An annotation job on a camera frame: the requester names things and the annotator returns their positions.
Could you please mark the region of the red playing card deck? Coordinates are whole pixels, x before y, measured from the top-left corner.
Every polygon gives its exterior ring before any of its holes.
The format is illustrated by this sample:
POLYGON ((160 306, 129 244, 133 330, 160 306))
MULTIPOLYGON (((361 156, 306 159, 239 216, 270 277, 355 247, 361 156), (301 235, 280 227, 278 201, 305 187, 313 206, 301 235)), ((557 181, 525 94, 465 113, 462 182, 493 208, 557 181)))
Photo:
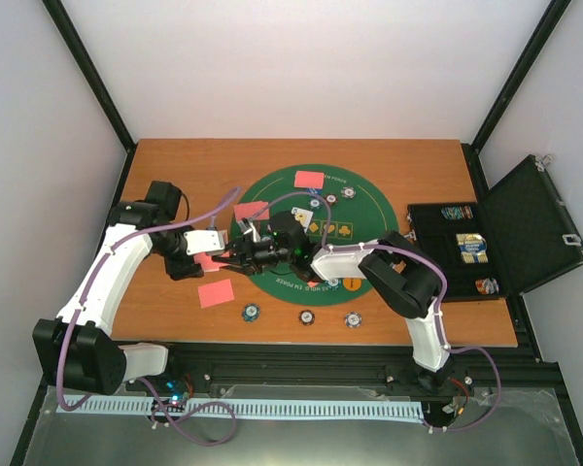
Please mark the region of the red playing card deck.
POLYGON ((194 262, 198 264, 205 273, 218 272, 222 264, 213 260, 213 257, 205 252, 195 254, 194 262))

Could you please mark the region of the teal poker chip stack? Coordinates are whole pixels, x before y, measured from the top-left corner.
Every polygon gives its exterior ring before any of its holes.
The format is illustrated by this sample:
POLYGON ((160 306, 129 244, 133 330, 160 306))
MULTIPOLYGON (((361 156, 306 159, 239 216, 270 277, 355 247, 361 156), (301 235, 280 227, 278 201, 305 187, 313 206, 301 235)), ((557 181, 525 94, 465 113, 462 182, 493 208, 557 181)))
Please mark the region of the teal poker chip stack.
POLYGON ((260 308, 256 304, 248 304, 244 307, 242 312, 242 318, 245 322, 254 322, 258 319, 260 314, 260 308))

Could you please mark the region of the brown poker chip stack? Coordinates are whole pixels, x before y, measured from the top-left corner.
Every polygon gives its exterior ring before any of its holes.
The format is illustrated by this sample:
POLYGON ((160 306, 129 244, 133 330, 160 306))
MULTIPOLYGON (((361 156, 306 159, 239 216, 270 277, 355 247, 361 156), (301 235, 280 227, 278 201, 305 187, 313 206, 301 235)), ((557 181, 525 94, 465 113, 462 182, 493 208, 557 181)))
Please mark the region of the brown poker chip stack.
POLYGON ((311 325, 315 322, 315 315, 309 310, 305 310, 299 314, 299 320, 303 325, 311 325))

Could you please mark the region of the red card top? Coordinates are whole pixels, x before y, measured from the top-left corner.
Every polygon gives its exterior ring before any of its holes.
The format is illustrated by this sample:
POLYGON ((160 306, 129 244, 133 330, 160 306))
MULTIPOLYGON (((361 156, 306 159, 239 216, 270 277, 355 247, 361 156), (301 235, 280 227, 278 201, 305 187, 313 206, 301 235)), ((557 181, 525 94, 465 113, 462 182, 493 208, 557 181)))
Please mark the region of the red card top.
POLYGON ((325 174, 315 171, 296 171, 293 186, 296 188, 322 189, 325 174))

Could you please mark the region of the orange round blind button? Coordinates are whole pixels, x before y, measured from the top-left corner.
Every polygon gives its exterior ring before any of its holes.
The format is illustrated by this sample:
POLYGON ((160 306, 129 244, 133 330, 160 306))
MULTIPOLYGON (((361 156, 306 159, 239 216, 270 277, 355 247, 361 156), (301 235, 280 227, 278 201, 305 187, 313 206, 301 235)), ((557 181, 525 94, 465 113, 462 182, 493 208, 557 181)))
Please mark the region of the orange round blind button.
POLYGON ((343 286, 346 290, 351 292, 356 292, 361 289, 363 285, 363 279, 359 278, 345 278, 343 281, 343 286))

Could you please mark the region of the blue white chip stack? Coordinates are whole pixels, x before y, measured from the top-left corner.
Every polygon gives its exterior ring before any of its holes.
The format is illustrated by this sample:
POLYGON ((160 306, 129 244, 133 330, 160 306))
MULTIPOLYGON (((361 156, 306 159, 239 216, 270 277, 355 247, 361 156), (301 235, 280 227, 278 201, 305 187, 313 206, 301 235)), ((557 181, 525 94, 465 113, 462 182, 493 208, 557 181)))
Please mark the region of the blue white chip stack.
POLYGON ((344 323, 349 328, 358 328, 362 324, 362 317, 359 313, 348 313, 344 317, 344 323))

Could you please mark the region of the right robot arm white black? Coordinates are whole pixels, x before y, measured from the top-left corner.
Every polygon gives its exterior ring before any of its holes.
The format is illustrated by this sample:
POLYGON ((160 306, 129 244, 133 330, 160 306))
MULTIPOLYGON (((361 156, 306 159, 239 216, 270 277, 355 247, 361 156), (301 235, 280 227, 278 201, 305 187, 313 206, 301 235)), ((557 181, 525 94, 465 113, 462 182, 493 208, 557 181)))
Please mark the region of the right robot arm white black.
POLYGON ((278 213, 268 221, 266 233, 240 221, 242 234, 207 252, 227 269, 253 276, 286 264, 305 283, 361 279, 370 283, 385 304, 402 316, 412 341, 416 367, 408 381, 435 394, 444 384, 450 355, 441 301, 447 280, 426 254, 395 231, 377 240, 347 246, 312 241, 291 213, 278 213))

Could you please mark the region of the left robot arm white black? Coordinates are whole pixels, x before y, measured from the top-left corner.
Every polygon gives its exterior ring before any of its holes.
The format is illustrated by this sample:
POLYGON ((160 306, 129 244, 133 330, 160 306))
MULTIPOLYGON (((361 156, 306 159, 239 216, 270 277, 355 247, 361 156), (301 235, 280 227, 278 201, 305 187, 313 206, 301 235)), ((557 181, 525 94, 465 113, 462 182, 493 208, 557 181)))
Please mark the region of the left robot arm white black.
POLYGON ((102 246, 74 296, 54 319, 41 319, 32 338, 47 383, 58 390, 111 395, 125 383, 149 377, 161 390, 176 388, 183 367, 165 345, 120 345, 112 338, 117 310, 140 264, 162 257, 173 281, 200 278, 188 255, 191 228, 168 229, 186 195, 172 183, 154 181, 144 199, 120 202, 108 216, 102 246))

